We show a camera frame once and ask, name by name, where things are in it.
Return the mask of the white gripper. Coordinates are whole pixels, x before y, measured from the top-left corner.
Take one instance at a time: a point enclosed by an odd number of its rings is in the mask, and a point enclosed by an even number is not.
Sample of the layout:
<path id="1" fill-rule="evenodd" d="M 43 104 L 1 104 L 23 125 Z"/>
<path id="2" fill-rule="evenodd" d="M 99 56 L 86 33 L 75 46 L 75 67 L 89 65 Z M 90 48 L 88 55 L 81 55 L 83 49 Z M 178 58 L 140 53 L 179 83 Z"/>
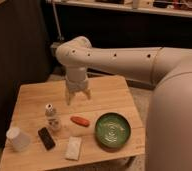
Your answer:
<path id="1" fill-rule="evenodd" d="M 86 68 L 67 68 L 66 69 L 66 103 L 71 104 L 72 94 L 83 92 L 87 99 L 91 99 L 91 91 L 88 86 L 88 76 Z"/>

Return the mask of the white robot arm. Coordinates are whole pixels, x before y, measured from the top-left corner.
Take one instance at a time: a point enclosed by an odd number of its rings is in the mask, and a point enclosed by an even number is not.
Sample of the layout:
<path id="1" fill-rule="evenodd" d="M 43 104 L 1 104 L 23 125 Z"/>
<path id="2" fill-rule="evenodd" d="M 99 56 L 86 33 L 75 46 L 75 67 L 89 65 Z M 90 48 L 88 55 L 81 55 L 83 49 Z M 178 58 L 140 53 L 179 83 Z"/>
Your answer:
<path id="1" fill-rule="evenodd" d="M 192 49 L 100 49 L 79 36 L 60 45 L 56 58 L 70 93 L 87 86 L 88 68 L 153 85 L 145 171 L 192 171 Z"/>

